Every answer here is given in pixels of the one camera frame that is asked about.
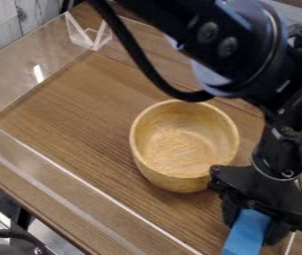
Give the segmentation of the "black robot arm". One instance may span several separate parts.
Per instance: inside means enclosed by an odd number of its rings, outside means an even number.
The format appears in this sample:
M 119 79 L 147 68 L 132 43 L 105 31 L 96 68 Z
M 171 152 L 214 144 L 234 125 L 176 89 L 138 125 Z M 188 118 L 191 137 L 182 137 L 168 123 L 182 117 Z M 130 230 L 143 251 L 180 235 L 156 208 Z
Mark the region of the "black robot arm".
M 286 25 L 261 0 L 88 0 L 154 85 L 175 99 L 239 98 L 265 116 L 246 166 L 215 165 L 210 188 L 232 226 L 251 209 L 270 222 L 262 242 L 302 232 L 302 25 Z M 156 72 L 113 8 L 121 6 L 167 36 L 191 61 L 199 90 L 175 89 Z

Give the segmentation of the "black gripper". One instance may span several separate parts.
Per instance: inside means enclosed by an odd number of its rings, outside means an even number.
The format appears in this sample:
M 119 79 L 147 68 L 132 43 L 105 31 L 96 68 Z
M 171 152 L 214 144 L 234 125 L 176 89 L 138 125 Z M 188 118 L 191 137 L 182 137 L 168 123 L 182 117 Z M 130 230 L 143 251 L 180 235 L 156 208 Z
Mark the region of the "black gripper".
M 253 165 L 214 165 L 208 188 L 222 203 L 222 219 L 231 228 L 241 209 L 254 209 L 271 219 L 265 230 L 263 245 L 277 245 L 290 232 L 302 232 L 302 190 L 294 180 L 266 177 Z

